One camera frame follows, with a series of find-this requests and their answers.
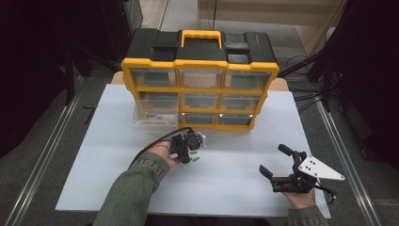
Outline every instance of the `person's right hand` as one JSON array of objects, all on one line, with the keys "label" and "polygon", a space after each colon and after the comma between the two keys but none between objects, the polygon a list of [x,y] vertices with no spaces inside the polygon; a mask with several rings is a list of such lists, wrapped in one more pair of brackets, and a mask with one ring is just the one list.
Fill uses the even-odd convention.
[{"label": "person's right hand", "polygon": [[314,188],[309,193],[281,192],[291,203],[294,209],[309,208],[316,205]]}]

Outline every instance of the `black cable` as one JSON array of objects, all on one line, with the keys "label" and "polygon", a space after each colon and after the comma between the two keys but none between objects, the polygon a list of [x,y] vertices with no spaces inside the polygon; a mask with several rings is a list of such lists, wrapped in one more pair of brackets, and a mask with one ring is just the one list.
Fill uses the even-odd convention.
[{"label": "black cable", "polygon": [[301,106],[301,107],[298,109],[298,114],[299,114],[299,115],[302,114],[306,109],[308,109],[310,106],[314,105],[315,103],[317,103],[317,102],[320,101],[320,100],[321,100],[321,99],[319,99],[319,100],[314,100],[314,101],[312,101],[312,102],[310,102],[310,103],[307,103],[307,104]]},{"label": "black cable", "polygon": [[170,132],[170,133],[168,133],[168,134],[166,134],[166,135],[164,135],[164,136],[158,138],[158,139],[155,140],[153,143],[147,145],[147,147],[145,147],[143,150],[141,150],[141,151],[136,155],[135,159],[133,159],[133,161],[132,161],[132,163],[130,164],[129,168],[132,167],[132,165],[136,162],[136,160],[137,160],[143,153],[145,153],[148,149],[150,149],[153,145],[155,145],[155,144],[157,144],[158,142],[161,142],[161,141],[165,140],[165,138],[170,137],[170,136],[172,136],[172,135],[174,135],[174,134],[176,134],[176,133],[179,133],[179,132],[181,132],[181,131],[183,131],[183,130],[193,130],[193,128],[191,128],[191,127],[183,127],[183,128],[174,130],[174,131],[172,131],[172,132]]},{"label": "black cable", "polygon": [[[292,56],[292,57],[288,58],[288,59],[285,61],[285,66],[286,66],[287,68],[290,68],[290,66],[288,65],[288,63],[290,62],[290,60],[292,60],[292,59],[294,59],[294,58],[297,58],[297,57],[305,57],[305,59],[308,58],[308,56],[303,56],[303,55]],[[310,63],[306,63],[304,60],[301,60],[301,62],[304,63],[304,64],[306,65],[305,68],[306,68],[308,71],[305,72],[305,73],[299,73],[298,71],[295,71],[295,73],[297,73],[297,74],[307,74],[307,73],[311,70],[310,68],[308,68],[308,66],[310,65]]]},{"label": "black cable", "polygon": [[328,195],[328,198],[329,198],[329,200],[327,201],[327,204],[332,204],[337,199],[337,197],[335,196],[336,195],[335,192],[333,192],[332,190],[330,190],[330,189],[328,189],[328,188],[326,188],[324,186],[321,186],[320,183],[318,183],[318,182],[317,183],[319,184],[319,186],[311,184],[311,183],[309,183],[306,180],[302,180],[302,182],[305,183],[308,186],[311,186],[311,187],[317,188],[319,190],[325,191],[327,193],[327,195]]},{"label": "black cable", "polygon": [[217,0],[215,0],[215,7],[214,7],[214,22],[213,22],[213,24],[212,24],[212,30],[215,30],[216,9],[217,9]]},{"label": "black cable", "polygon": [[294,98],[295,101],[303,101],[303,100],[309,100],[311,98],[314,98],[316,96],[320,95],[319,93],[314,93],[314,94],[309,94],[309,95],[303,95],[303,96],[297,96]]}]

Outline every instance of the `black equipment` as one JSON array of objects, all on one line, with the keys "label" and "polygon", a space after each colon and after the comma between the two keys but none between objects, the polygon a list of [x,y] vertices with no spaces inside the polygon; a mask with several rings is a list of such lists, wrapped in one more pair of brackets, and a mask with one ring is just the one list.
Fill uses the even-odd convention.
[{"label": "black equipment", "polygon": [[287,154],[288,156],[293,156],[294,173],[290,174],[288,177],[273,177],[273,173],[262,165],[259,166],[259,172],[264,177],[269,179],[274,192],[308,193],[313,188],[313,185],[316,184],[317,179],[308,174],[305,174],[302,171],[299,171],[298,169],[299,165],[307,157],[306,153],[293,151],[284,144],[279,145],[279,151]]},{"label": "black equipment", "polygon": [[198,150],[202,140],[194,130],[189,130],[185,135],[179,134],[178,136],[172,137],[170,146],[170,154],[177,154],[177,158],[184,164],[190,162],[190,156],[188,150]]},{"label": "black equipment", "polygon": [[[309,193],[312,188],[317,188],[326,191],[328,195],[328,204],[331,204],[336,199],[335,192],[326,187],[316,185],[316,183],[318,183],[317,178],[319,178],[317,173],[314,173],[314,176],[311,176],[309,173],[305,172],[306,170],[310,170],[310,167],[306,166],[306,164],[303,166],[302,164],[308,158],[305,152],[299,153],[297,151],[293,151],[284,144],[279,145],[279,151],[293,157],[293,174],[290,174],[287,177],[273,177],[273,173],[271,171],[269,171],[263,165],[259,166],[259,172],[270,181],[274,192]],[[313,159],[315,162],[317,162],[317,165],[322,165],[322,168],[319,168],[321,171],[328,172],[328,174],[330,172],[335,173],[334,169],[330,169],[325,164],[319,162],[316,158],[310,157],[310,159]],[[316,168],[315,162],[312,162],[311,160],[309,163]],[[328,179],[335,180],[337,179],[336,175]]]},{"label": "black equipment", "polygon": [[172,137],[171,144],[170,144],[170,154],[177,154],[177,158],[179,161],[181,161],[184,164],[187,164],[190,162],[190,155],[188,154],[188,151],[191,150],[198,150],[200,148],[200,144],[204,144],[204,139],[205,136],[202,135],[201,133],[196,133],[191,127],[184,127],[177,129],[175,131],[172,131],[157,140],[155,140],[153,143],[145,147],[143,150],[141,150],[133,160],[133,162],[130,164],[129,168],[132,167],[132,165],[136,162],[136,160],[143,154],[145,153],[148,149],[150,149],[152,146],[154,146],[156,143],[166,140],[166,138],[177,134],[183,130],[187,130],[185,135],[177,135]]}]

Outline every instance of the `gray floor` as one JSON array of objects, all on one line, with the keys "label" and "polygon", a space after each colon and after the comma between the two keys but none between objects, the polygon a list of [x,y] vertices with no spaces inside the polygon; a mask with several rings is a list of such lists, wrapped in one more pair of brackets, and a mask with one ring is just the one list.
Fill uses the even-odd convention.
[{"label": "gray floor", "polygon": [[[143,23],[147,27],[161,27],[163,30],[195,29],[197,17],[193,15],[197,15],[196,2],[197,0],[142,1],[143,14],[148,19],[148,21],[145,19]],[[287,62],[290,57],[304,55],[295,30],[288,25],[216,22],[215,29],[229,33],[267,32],[282,70],[287,64],[290,66],[300,60],[298,57]],[[76,108],[57,143],[52,160],[24,214],[21,225],[86,225],[91,223],[96,216],[95,213],[55,211],[62,186],[88,129],[85,122],[90,112],[88,109],[84,109],[84,106],[98,104],[105,85],[110,83],[113,76],[112,72],[101,65],[93,62],[93,66],[96,71],[91,77],[84,79],[85,83]],[[312,88],[312,84],[307,82],[303,74],[293,73],[287,76],[286,80],[290,89]],[[295,96],[306,94],[309,92],[294,92]],[[35,168],[36,162],[64,110],[65,98],[65,93],[61,93],[37,121],[24,142],[13,152],[0,159],[0,225],[5,224],[25,182],[32,169]],[[312,99],[297,102],[298,109],[311,101]],[[397,190],[399,172],[383,162],[364,160],[355,135],[347,119],[339,110],[339,102],[336,98],[330,99],[330,106],[330,114],[360,179],[375,204],[374,207],[382,225],[397,225],[399,220],[396,214],[399,212],[399,191]],[[313,155],[343,173],[343,165],[338,159],[336,149],[317,105],[311,105],[300,117]],[[330,206],[332,215],[332,219],[328,220],[330,225],[367,225],[348,180],[344,182],[322,180],[322,185],[339,191],[338,199]],[[285,222],[284,218],[269,218],[268,220],[271,225],[283,225]]]}]

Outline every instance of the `person's left hand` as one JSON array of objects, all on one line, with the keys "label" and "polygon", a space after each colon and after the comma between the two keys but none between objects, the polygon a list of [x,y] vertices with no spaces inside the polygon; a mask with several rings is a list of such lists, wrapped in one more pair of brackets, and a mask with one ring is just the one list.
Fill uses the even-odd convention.
[{"label": "person's left hand", "polygon": [[147,152],[161,156],[168,163],[170,169],[176,167],[180,163],[177,158],[170,157],[170,141],[160,141],[148,149]]}]

